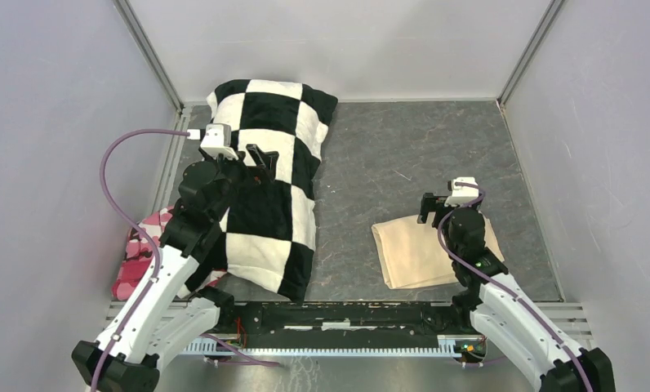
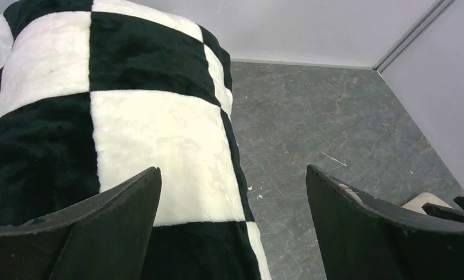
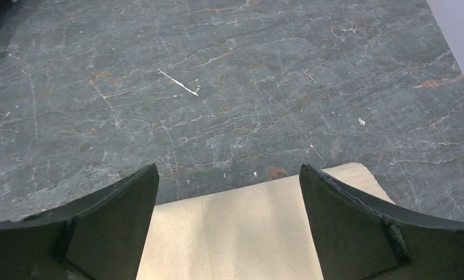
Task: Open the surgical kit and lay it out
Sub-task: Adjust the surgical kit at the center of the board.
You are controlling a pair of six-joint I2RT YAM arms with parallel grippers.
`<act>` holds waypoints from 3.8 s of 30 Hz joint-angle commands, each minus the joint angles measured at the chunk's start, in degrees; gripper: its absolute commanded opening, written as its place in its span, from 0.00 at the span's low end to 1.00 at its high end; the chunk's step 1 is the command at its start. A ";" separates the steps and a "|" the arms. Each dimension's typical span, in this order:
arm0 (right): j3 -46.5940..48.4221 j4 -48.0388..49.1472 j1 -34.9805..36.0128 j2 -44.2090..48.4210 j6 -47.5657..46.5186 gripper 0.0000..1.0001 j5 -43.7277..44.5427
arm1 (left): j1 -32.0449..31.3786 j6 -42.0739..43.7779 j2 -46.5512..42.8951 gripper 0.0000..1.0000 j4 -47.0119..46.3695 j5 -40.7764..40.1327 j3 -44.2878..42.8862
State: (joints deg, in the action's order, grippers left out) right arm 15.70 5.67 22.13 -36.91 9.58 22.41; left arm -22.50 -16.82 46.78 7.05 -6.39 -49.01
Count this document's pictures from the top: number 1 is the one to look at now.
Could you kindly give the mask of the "beige surgical wrap cloth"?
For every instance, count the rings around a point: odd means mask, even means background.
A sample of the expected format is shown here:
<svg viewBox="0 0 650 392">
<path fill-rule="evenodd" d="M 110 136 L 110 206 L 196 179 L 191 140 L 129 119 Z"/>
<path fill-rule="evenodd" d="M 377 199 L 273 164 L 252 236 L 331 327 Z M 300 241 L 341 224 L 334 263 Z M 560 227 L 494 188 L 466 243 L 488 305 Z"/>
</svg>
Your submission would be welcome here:
<svg viewBox="0 0 650 392">
<path fill-rule="evenodd" d="M 483 225 L 483 240 L 487 250 L 475 259 L 462 259 L 489 275 L 504 273 L 507 267 L 498 245 L 492 224 L 483 213 L 474 209 L 458 208 L 444 222 L 461 224 L 463 228 Z M 419 224 L 414 216 L 407 216 L 374 224 L 372 234 L 385 284 L 390 289 L 412 289 L 457 283 L 453 259 L 440 244 L 438 230 L 432 225 Z"/>
</svg>

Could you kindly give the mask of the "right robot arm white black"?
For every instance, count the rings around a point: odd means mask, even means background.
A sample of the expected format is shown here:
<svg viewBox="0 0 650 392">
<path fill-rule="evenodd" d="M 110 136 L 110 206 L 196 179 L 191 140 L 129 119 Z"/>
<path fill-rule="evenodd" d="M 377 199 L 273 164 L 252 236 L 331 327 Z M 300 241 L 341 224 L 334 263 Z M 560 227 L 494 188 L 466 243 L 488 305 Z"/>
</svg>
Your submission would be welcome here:
<svg viewBox="0 0 650 392">
<path fill-rule="evenodd" d="M 488 248 L 488 224 L 479 210 L 483 196 L 477 191 L 464 198 L 421 197 L 417 221 L 434 218 L 439 245 L 465 289 L 452 299 L 452 326 L 492 341 L 536 391 L 614 391 L 610 358 L 557 327 Z"/>
</svg>

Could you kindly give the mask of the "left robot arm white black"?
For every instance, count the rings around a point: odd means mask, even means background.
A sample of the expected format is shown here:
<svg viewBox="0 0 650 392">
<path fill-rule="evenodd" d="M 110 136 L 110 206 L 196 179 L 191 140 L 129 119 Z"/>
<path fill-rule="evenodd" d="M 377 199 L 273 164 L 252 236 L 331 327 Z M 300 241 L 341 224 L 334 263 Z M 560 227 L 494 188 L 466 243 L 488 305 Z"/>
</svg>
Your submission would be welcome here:
<svg viewBox="0 0 650 392">
<path fill-rule="evenodd" d="M 214 247 L 220 222 L 240 194 L 274 181 L 277 152 L 249 144 L 231 157 L 212 148 L 188 166 L 172 218 L 153 246 L 154 257 L 121 312 L 95 341 L 79 341 L 71 354 L 93 391 L 153 391 L 162 371 L 196 338 L 235 322 L 234 300 L 203 289 L 185 310 L 162 323 L 176 294 Z"/>
</svg>

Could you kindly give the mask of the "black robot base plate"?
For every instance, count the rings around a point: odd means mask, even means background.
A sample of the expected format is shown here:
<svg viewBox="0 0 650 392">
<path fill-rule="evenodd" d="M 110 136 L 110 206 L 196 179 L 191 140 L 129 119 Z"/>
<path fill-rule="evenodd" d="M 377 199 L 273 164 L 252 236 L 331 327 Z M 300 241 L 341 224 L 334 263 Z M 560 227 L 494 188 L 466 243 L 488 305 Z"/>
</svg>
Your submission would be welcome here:
<svg viewBox="0 0 650 392">
<path fill-rule="evenodd" d="M 247 349 L 415 349 L 481 337 L 448 303 L 428 301 L 249 301 L 209 332 Z"/>
</svg>

